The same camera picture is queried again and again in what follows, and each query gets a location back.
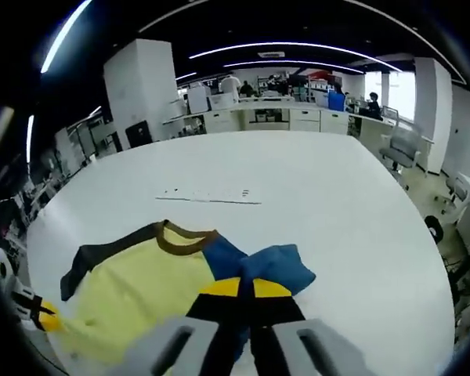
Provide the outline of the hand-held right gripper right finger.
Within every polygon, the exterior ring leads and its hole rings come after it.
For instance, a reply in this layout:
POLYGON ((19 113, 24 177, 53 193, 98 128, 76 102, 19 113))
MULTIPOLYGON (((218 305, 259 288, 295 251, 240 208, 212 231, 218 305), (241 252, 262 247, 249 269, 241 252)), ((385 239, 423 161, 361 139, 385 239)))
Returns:
POLYGON ((371 375, 363 353, 322 320, 304 317, 291 292, 252 282, 251 353, 259 375, 371 375))

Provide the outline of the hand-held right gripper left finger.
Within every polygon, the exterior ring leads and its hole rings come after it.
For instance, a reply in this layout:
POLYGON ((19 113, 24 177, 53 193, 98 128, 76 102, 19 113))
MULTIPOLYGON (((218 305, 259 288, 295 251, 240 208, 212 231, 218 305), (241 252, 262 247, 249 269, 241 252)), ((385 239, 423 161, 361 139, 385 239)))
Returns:
POLYGON ((127 351, 127 374, 200 375, 239 284, 231 277, 202 288, 191 306, 197 315, 174 317, 136 340, 127 351))

